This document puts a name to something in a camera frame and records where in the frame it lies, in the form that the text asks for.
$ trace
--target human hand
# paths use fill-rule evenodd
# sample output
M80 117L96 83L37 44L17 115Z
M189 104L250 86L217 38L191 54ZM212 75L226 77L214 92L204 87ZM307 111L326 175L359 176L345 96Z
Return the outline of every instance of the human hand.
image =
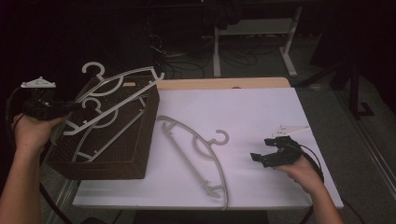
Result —
M300 184L308 194L325 188L314 167L304 156L301 156L294 164L274 168L286 172L288 177Z
M37 120L23 114L15 116L12 128L15 134L17 151L39 155L50 139L52 128L63 121L65 121L65 118Z

